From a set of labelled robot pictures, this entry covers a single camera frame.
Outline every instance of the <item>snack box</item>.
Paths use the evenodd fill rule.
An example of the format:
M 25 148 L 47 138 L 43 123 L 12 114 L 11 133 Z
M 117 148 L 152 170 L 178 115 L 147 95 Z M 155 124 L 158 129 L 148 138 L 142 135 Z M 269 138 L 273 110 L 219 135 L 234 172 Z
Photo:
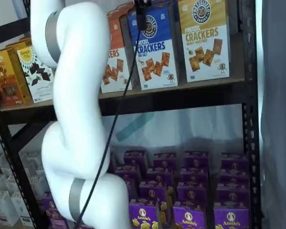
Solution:
M 243 203 L 214 203 L 216 229 L 249 229 L 249 209 Z
M 138 26 L 136 12 L 128 15 L 133 48 Z M 174 9 L 170 2 L 153 4 L 146 10 L 147 30 L 140 32 L 137 67 L 142 90 L 178 85 L 178 57 Z
M 174 204 L 175 228 L 206 228 L 205 207 L 193 202 L 176 201 Z
M 180 0 L 178 4 L 187 81 L 229 77 L 225 0 Z
M 25 104 L 30 92 L 15 49 L 0 50 L 0 93 L 5 106 Z
M 161 222 L 168 225 L 171 221 L 172 213 L 168 202 L 169 198 L 166 184 L 154 180 L 142 181 L 139 189 L 141 197 L 158 199 Z
M 124 154 L 125 165 L 140 167 L 140 171 L 145 176 L 148 169 L 147 153 L 144 150 L 128 150 Z
M 134 228 L 162 229 L 159 205 L 156 199 L 132 199 L 129 203 L 129 213 Z
M 221 168 L 249 170 L 247 156 L 244 154 L 222 153 Z

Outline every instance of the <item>cardboard box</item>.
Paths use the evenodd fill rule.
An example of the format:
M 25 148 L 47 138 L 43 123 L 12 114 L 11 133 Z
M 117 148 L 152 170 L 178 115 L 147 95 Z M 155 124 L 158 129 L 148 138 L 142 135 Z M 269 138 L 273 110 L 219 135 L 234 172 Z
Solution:
M 21 193 L 20 192 L 15 192 L 11 196 L 11 200 L 14 204 L 14 207 L 16 211 L 18 212 L 20 216 L 20 220 L 24 226 L 29 226 L 33 227 L 33 222 L 31 220 L 31 217 L 29 215 L 29 212 L 27 210 L 27 207 L 22 199 Z
M 187 81 L 229 77 L 225 0 L 180 0 L 178 4 Z
M 0 93 L 5 106 L 25 104 L 31 100 L 17 52 L 0 50 Z
M 18 219 L 19 216 L 11 201 L 9 192 L 0 191 L 0 223 L 12 227 Z
M 219 229 L 249 229 L 249 209 L 243 203 L 216 202 L 214 221 Z
M 17 51 L 34 103 L 51 100 L 54 74 L 37 57 L 33 46 Z
M 129 213 L 134 228 L 162 229 L 159 206 L 156 199 L 132 199 L 129 203 Z
M 135 49 L 138 26 L 136 12 L 128 15 Z M 142 90 L 173 87 L 178 85 L 178 58 L 174 9 L 170 2 L 153 4 L 146 11 L 147 30 L 140 32 L 136 56 Z

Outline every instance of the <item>purple box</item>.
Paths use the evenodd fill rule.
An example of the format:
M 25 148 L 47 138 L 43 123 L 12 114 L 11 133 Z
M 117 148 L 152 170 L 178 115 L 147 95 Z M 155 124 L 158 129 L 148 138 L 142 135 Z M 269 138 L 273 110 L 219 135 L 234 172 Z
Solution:
M 179 182 L 177 192 L 179 200 L 191 200 L 202 205 L 207 204 L 207 184 L 205 182 Z
M 143 175 L 148 169 L 147 153 L 143 150 L 129 150 L 124 154 L 124 164 L 129 166 L 139 165 Z
M 205 229 L 205 207 L 193 202 L 180 202 L 174 204 L 175 228 Z
M 171 209 L 169 207 L 166 184 L 155 180 L 142 181 L 139 189 L 141 197 L 158 199 L 161 222 L 163 224 L 169 224 L 171 221 Z
M 248 171 L 249 165 L 246 155 L 244 154 L 221 154 L 221 167 L 225 169 L 236 169 Z
M 142 180 L 139 166 L 120 166 L 116 168 L 115 174 L 123 179 L 134 179 L 136 185 L 139 185 Z
M 172 168 L 173 172 L 177 171 L 176 153 L 162 153 L 153 156 L 153 167 Z
M 158 201 L 156 199 L 132 199 L 129 214 L 134 228 L 162 229 Z
M 185 151 L 184 165 L 187 168 L 209 168 L 209 153 L 206 151 Z
M 248 183 L 220 182 L 217 185 L 217 199 L 220 201 L 242 202 L 249 204 L 250 191 Z
M 249 229 L 249 209 L 242 203 L 214 204 L 216 229 Z

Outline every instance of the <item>white box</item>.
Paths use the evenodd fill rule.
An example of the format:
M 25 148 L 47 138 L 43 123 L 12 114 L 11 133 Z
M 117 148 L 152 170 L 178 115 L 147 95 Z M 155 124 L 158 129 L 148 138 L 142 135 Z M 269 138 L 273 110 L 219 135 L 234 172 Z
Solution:
M 27 207 L 25 206 L 25 203 L 22 199 L 20 192 L 15 192 L 11 196 L 11 200 L 15 206 L 16 211 L 18 212 L 20 216 L 20 220 L 24 226 L 33 227 L 33 222 L 30 218 L 29 212 L 27 210 Z
M 18 219 L 19 216 L 11 201 L 9 192 L 0 191 L 0 223 L 12 227 Z
M 51 100 L 54 74 L 37 57 L 33 46 L 17 51 L 34 103 Z

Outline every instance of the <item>box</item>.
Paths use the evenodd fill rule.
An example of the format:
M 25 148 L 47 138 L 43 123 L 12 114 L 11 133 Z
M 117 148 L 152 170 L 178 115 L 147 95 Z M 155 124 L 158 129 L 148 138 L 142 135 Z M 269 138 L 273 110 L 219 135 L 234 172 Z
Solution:
M 37 57 L 33 46 L 17 51 L 34 103 L 51 100 L 54 74 Z
M 129 150 L 124 154 L 124 163 L 126 165 L 139 165 L 143 175 L 146 175 L 148 169 L 147 153 L 143 150 Z
M 157 198 L 160 205 L 160 219 L 165 225 L 171 221 L 171 209 L 168 204 L 167 186 L 163 182 L 154 180 L 142 181 L 139 186 L 140 196 L 143 198 Z
M 12 227 L 18 219 L 19 216 L 11 201 L 9 192 L 0 191 L 0 223 Z
M 209 153 L 206 151 L 185 151 L 184 165 L 186 168 L 209 168 Z
M 15 192 L 11 196 L 11 200 L 14 204 L 14 207 L 16 211 L 18 212 L 20 216 L 20 220 L 24 226 L 29 226 L 33 227 L 33 222 L 31 220 L 31 217 L 29 215 L 29 212 L 27 210 L 27 207 L 22 199 L 21 193 L 20 192 Z
M 206 228 L 205 207 L 193 202 L 177 201 L 174 204 L 176 228 Z
M 135 49 L 138 26 L 136 12 L 128 15 Z M 147 30 L 141 31 L 136 56 L 142 90 L 178 85 L 178 57 L 174 39 L 174 10 L 170 2 L 153 4 L 146 10 Z
M 129 214 L 134 228 L 162 229 L 158 201 L 156 199 L 132 199 Z
M 31 100 L 15 49 L 0 50 L 0 93 L 5 106 Z
M 180 0 L 178 4 L 187 81 L 229 77 L 225 0 Z
M 127 5 L 107 15 L 111 40 L 109 59 L 101 84 L 102 93 L 124 91 L 126 88 L 134 59 L 126 10 L 131 7 L 132 5 Z M 136 66 L 133 69 L 128 90 L 132 90 L 139 83 Z
M 190 200 L 202 205 L 207 204 L 207 184 L 205 182 L 179 182 L 177 192 L 179 200 Z
M 249 229 L 249 209 L 243 203 L 217 202 L 214 222 L 216 229 Z
M 173 172 L 177 171 L 177 155 L 176 153 L 162 153 L 155 154 L 153 156 L 153 166 L 154 167 L 162 167 L 172 168 Z

